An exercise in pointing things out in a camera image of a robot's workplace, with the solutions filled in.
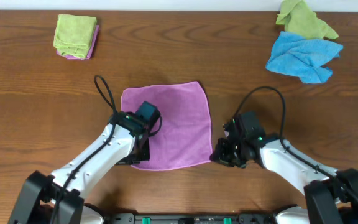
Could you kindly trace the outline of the purple microfiber cloth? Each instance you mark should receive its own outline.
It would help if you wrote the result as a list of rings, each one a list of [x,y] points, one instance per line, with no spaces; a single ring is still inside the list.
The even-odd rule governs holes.
[[[213,152],[212,124],[208,99],[197,81],[127,88],[121,96],[121,110],[134,112],[144,101],[161,113],[162,127],[149,138],[150,159],[133,167],[147,171],[168,171],[205,164]]]

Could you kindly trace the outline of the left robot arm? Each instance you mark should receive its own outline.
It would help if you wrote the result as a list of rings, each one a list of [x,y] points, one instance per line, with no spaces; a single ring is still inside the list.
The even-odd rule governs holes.
[[[9,223],[103,223],[98,212],[85,208],[85,199],[115,165],[150,159],[149,138],[162,117],[156,106],[143,102],[134,113],[111,115],[102,134],[65,166],[25,180]]]

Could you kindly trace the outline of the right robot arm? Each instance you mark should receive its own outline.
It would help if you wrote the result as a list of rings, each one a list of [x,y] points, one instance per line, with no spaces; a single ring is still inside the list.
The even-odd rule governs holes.
[[[272,216],[274,223],[358,223],[358,171],[337,170],[308,157],[277,134],[265,134],[254,112],[223,125],[210,159],[245,168],[254,161],[294,186],[306,208],[290,206]]]

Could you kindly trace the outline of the folded pink cloth under green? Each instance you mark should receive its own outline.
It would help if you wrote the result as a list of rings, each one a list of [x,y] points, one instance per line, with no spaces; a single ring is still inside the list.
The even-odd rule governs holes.
[[[70,55],[70,54],[66,54],[66,55],[64,55],[64,57],[66,59],[68,59],[68,60],[79,60],[79,59],[80,60],[89,60],[91,58],[92,54],[93,54],[93,50],[94,50],[94,46],[95,46],[98,34],[99,34],[99,25],[96,25],[96,28],[94,30],[93,41],[91,43],[91,47],[90,47],[90,49],[89,49],[89,51],[88,51],[88,53],[87,53],[85,58],[80,59],[80,58],[78,58],[78,57],[76,57],[74,55]],[[56,54],[59,55],[59,56],[63,56],[58,50],[56,50]]]

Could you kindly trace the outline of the crumpled blue cloth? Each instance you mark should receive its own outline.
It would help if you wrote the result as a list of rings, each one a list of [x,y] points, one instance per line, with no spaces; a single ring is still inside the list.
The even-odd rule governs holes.
[[[343,45],[324,39],[306,39],[282,31],[275,41],[265,68],[274,73],[298,77],[304,84],[323,84],[333,75],[326,66],[340,57]]]

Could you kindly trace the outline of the crumpled olive green cloth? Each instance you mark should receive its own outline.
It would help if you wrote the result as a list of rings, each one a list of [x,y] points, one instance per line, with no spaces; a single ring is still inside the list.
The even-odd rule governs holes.
[[[275,23],[283,25],[285,32],[298,34],[306,39],[339,37],[331,26],[317,17],[304,0],[284,0]]]

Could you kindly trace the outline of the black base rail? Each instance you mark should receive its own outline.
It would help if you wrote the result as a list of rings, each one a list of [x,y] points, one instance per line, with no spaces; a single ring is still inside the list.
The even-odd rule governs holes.
[[[106,224],[276,224],[271,214],[239,215],[134,215],[120,213],[106,217]]]

